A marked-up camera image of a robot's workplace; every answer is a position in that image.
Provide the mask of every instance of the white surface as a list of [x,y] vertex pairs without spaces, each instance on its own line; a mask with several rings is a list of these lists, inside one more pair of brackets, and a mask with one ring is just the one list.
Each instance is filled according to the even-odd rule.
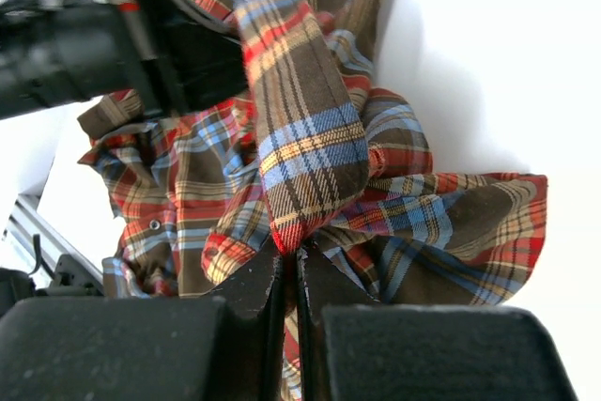
[[68,111],[66,106],[0,121],[0,205],[14,202],[16,193],[41,193]]
[[[378,78],[413,105],[437,170],[549,176],[545,249],[510,303],[549,328],[579,398],[601,399],[601,0],[387,0],[384,9]],[[69,126],[40,209],[98,261],[120,227],[100,178],[74,163],[85,148]]]
[[71,121],[65,124],[38,213],[101,268],[102,259],[115,253],[125,222],[113,218],[102,178],[93,169],[77,163],[90,145],[76,117],[94,103],[77,105]]

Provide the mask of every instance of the red plaid fabric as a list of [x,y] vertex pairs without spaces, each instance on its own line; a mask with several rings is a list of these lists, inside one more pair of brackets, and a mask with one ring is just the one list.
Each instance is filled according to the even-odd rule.
[[[236,25],[249,89],[195,115],[134,124],[136,93],[80,121],[116,214],[110,296],[197,296],[268,236],[312,237],[357,286],[392,303],[496,304],[528,280],[547,180],[437,174],[420,124],[371,84],[381,0],[195,0]],[[301,399],[296,313],[282,398]]]

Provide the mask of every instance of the brown plaid fabric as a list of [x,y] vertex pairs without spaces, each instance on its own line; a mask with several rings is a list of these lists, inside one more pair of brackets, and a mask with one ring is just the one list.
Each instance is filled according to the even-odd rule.
[[[546,178],[433,173],[409,104],[371,84],[381,0],[195,1],[238,29],[250,88],[176,120],[131,124],[132,91],[81,117],[82,163],[127,222],[110,296],[205,293],[268,236],[283,254],[312,237],[383,302],[496,304],[524,285]],[[282,397],[301,399],[296,314],[285,331]]]

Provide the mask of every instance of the black metal clamp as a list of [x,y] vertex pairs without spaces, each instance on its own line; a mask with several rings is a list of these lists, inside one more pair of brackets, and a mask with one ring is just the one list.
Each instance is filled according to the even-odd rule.
[[[298,252],[306,400],[574,400],[528,312],[386,306],[318,249]],[[195,299],[33,298],[0,321],[3,400],[274,400],[284,260],[272,241]]]

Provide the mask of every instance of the black cable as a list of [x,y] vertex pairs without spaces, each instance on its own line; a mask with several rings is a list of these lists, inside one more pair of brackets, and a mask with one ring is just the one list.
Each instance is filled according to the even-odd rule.
[[54,271],[50,268],[50,265],[44,260],[44,257],[41,253],[41,240],[39,234],[35,234],[33,237],[33,245],[34,245],[34,255],[36,257],[36,266],[29,273],[30,276],[33,276],[36,272],[39,271],[39,268],[44,268],[44,271],[48,273],[50,278],[54,280]]

